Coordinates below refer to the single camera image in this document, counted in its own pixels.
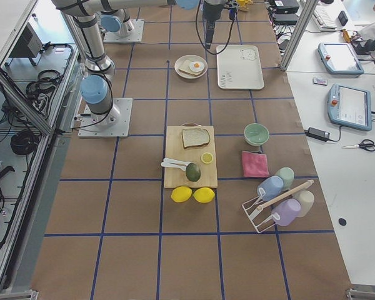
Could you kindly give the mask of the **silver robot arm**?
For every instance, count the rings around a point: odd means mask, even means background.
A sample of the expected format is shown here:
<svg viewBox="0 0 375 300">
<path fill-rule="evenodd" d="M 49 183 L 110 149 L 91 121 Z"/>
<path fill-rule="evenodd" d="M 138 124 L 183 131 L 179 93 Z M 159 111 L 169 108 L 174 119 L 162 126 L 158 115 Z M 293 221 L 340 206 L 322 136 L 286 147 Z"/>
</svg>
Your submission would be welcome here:
<svg viewBox="0 0 375 300">
<path fill-rule="evenodd" d="M 126 18 L 120 15 L 129 8 L 177 5 L 183 9 L 199 9 L 199 1 L 53 1 L 56 9 L 72 19 L 79 48 L 85 53 L 87 77 L 82 80 L 80 93 L 91 112 L 92 126 L 110 126 L 118 113 L 114 108 L 111 79 L 115 74 L 113 61 L 106 54 L 96 17 L 97 12 L 106 18 Z"/>
<path fill-rule="evenodd" d="M 101 26 L 108 33 L 113 33 L 120 38 L 126 38 L 135 29 L 127 9 L 101 11 Z"/>
</svg>

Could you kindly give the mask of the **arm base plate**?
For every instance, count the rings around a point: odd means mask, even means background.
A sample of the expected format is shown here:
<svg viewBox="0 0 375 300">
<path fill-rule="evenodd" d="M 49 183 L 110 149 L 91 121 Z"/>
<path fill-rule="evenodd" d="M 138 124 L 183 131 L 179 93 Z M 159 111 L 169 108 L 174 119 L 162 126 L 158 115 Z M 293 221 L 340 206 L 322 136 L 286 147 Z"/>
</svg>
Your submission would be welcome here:
<svg viewBox="0 0 375 300">
<path fill-rule="evenodd" d="M 114 98 L 113 106 L 108 115 L 98 116 L 91 114 L 86 104 L 84 114 L 79 125 L 79 138 L 127 138 L 133 107 L 132 98 Z"/>
<path fill-rule="evenodd" d="M 104 43 L 140 43 L 143 38 L 144 20 L 130 19 L 121 25 L 116 21 L 114 26 L 106 26 L 104 29 Z"/>
</svg>

